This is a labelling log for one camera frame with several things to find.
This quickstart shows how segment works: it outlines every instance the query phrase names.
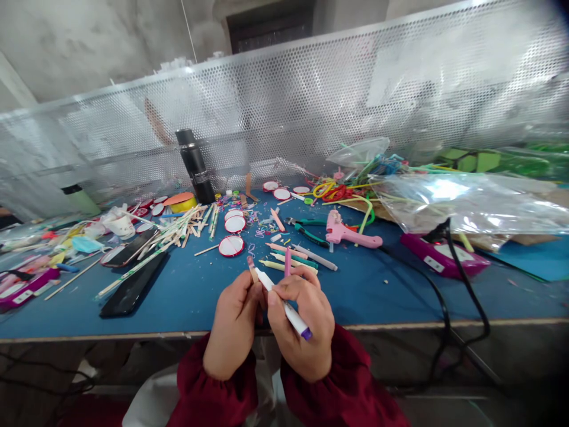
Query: purple marker cap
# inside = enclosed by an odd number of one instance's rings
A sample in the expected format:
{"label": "purple marker cap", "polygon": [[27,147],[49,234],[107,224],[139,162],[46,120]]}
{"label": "purple marker cap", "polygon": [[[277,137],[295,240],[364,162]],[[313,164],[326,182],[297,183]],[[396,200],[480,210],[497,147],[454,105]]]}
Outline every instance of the purple marker cap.
{"label": "purple marker cap", "polygon": [[306,341],[312,338],[312,332],[310,332],[310,328],[306,328],[304,332],[301,333],[301,337],[303,337]]}

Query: blue table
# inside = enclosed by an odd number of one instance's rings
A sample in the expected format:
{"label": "blue table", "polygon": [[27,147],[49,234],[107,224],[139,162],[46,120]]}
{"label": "blue table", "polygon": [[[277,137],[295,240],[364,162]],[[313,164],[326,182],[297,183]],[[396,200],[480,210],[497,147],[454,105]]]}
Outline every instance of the blue table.
{"label": "blue table", "polygon": [[[254,208],[260,218],[268,218],[269,208],[276,208],[272,195],[261,196]],[[280,217],[316,218],[325,220],[330,206],[310,208],[298,200],[281,206]],[[348,207],[340,208],[344,222],[359,224],[363,215]],[[242,233],[246,247],[254,244],[256,259],[267,257],[268,236],[255,236],[257,227]],[[314,234],[324,236],[324,227],[309,227]],[[330,259],[339,266],[337,272],[319,269],[322,290],[328,297],[335,319],[351,329],[384,329],[402,327],[436,327],[442,325],[437,298],[427,281],[400,262],[379,250],[356,248],[351,243],[335,245],[334,253],[305,240],[292,227],[291,243],[302,246]],[[384,245],[418,266],[438,284],[452,317],[453,326],[479,324],[478,313],[462,282],[443,279],[429,271],[423,262],[400,245],[400,228],[392,223],[376,221],[366,227],[366,234],[380,235]],[[0,342],[87,340],[87,339],[148,339],[152,337],[182,337],[203,334],[213,323],[215,306],[220,292],[243,270],[247,269],[247,250],[233,259],[222,257],[217,250],[198,257],[194,253],[219,243],[227,233],[220,219],[214,243],[207,236],[190,237],[184,249],[173,247],[171,257],[148,296],[131,317],[102,319],[99,317],[104,301],[94,301],[95,295],[119,277],[120,272],[96,265],[77,281],[48,301],[36,298],[12,313],[0,316]],[[9,267],[15,258],[4,261]],[[84,268],[86,260],[78,266]],[[263,267],[278,282],[282,272]],[[64,273],[62,283],[72,277]],[[509,267],[494,264],[473,280],[474,289],[491,323],[552,323],[567,321],[569,302],[567,282],[535,281]]]}

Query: metal mesh screen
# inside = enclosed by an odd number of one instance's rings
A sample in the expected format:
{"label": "metal mesh screen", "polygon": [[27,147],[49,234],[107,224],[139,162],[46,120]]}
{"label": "metal mesh screen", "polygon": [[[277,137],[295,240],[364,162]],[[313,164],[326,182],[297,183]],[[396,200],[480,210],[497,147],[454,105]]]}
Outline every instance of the metal mesh screen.
{"label": "metal mesh screen", "polygon": [[511,143],[569,119],[568,42],[545,2],[466,1],[4,114],[0,203],[29,219],[73,211],[75,183],[97,202],[188,187],[181,128],[207,139],[217,190],[319,173],[374,136],[402,155],[426,135]]}

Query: concrete wall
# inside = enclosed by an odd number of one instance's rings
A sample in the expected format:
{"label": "concrete wall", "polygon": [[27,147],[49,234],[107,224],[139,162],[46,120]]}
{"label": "concrete wall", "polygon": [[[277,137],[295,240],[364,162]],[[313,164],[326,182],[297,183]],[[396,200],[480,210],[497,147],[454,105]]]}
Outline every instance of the concrete wall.
{"label": "concrete wall", "polygon": [[[38,102],[152,74],[161,62],[231,54],[225,18],[277,0],[7,0],[0,53]],[[428,9],[449,0],[317,0],[314,33],[326,34]],[[26,107],[2,84],[0,112]]]}

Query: black phone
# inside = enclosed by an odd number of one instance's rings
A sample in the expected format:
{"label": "black phone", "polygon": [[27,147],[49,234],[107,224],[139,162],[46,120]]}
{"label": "black phone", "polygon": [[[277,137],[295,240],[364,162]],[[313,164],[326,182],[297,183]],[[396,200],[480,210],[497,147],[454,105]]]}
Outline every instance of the black phone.
{"label": "black phone", "polygon": [[124,267],[131,262],[140,253],[140,251],[142,251],[144,244],[154,237],[156,233],[158,233],[158,230],[144,231],[140,236],[125,246],[122,251],[107,261],[104,264],[105,267]]}
{"label": "black phone", "polygon": [[120,317],[134,312],[152,288],[169,256],[166,252],[158,254],[143,268],[127,278],[103,306],[99,316],[102,318]]}

